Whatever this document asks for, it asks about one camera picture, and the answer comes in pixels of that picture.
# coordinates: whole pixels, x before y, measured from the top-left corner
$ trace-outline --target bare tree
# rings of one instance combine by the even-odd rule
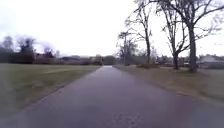
[[[4,41],[2,43],[3,48],[5,48],[7,51],[13,51],[13,39],[11,36],[6,36],[4,38]]]
[[[17,39],[17,43],[20,46],[21,53],[29,53],[33,54],[33,44],[35,43],[35,39],[29,36],[21,36]]]
[[[196,72],[196,40],[208,36],[212,31],[220,30],[216,25],[211,24],[208,28],[200,28],[206,34],[197,35],[195,29],[198,28],[198,23],[203,18],[208,17],[210,14],[218,12],[213,19],[217,23],[217,19],[220,20],[219,12],[224,9],[224,4],[219,0],[157,0],[159,4],[165,4],[166,6],[175,10],[181,20],[186,24],[189,34],[190,42],[190,71]]]
[[[124,64],[127,65],[132,61],[132,56],[137,50],[137,45],[135,44],[134,38],[129,38],[130,33],[128,31],[121,32],[118,35],[118,39],[124,39],[122,44],[119,44],[119,56],[123,58]]]
[[[135,34],[137,36],[136,41],[144,40],[146,42],[147,47],[147,64],[150,64],[150,39],[149,37],[152,35],[151,29],[149,28],[149,15],[151,12],[151,7],[148,6],[148,1],[144,0],[136,0],[135,3],[138,5],[138,8],[129,16],[125,24],[129,27],[129,31],[131,34]],[[144,34],[142,34],[141,30],[136,30],[136,25],[140,25],[143,28]]]
[[[44,56],[46,58],[54,58],[53,49],[50,46],[45,46],[45,48],[44,48]]]
[[[178,58],[179,54],[187,50],[189,48],[189,44],[185,45],[187,35],[185,34],[185,26],[184,23],[181,21],[179,18],[179,15],[177,12],[173,9],[170,9],[169,6],[166,6],[165,4],[161,3],[158,4],[156,13],[164,15],[166,25],[162,28],[162,30],[166,33],[167,38],[168,38],[168,46],[170,48],[170,51],[173,56],[173,65],[174,69],[178,70],[179,65],[178,65]],[[182,31],[182,39],[177,43],[176,38],[177,38],[177,33],[178,33],[178,28],[181,24],[181,31]]]

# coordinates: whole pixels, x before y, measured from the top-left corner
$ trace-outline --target road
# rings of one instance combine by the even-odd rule
[[[2,121],[0,127],[224,128],[224,108],[104,66]]]

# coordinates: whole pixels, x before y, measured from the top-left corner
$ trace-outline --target grass lawn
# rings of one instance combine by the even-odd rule
[[[174,71],[170,68],[147,70],[130,66],[115,67],[137,75],[152,85],[206,101],[224,103],[224,70],[199,70],[196,74],[190,74],[185,69]]]
[[[0,117],[95,71],[99,66],[0,64]]]

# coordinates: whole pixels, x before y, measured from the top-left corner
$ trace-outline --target bush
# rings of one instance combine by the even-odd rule
[[[34,61],[33,54],[28,53],[12,53],[10,54],[10,63],[32,64]]]
[[[144,68],[144,69],[149,69],[149,68],[157,68],[158,66],[155,64],[141,64],[141,65],[137,65],[137,68]]]
[[[99,61],[93,61],[92,65],[103,65],[103,64],[101,62],[99,62]]]

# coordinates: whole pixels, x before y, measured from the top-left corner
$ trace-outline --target overcast sky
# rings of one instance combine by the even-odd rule
[[[110,55],[133,9],[133,0],[1,0],[0,37],[32,35],[64,55]],[[155,47],[159,54],[170,55],[161,27],[156,27],[160,22],[151,21]],[[221,33],[201,40],[198,54],[224,54],[223,39]]]

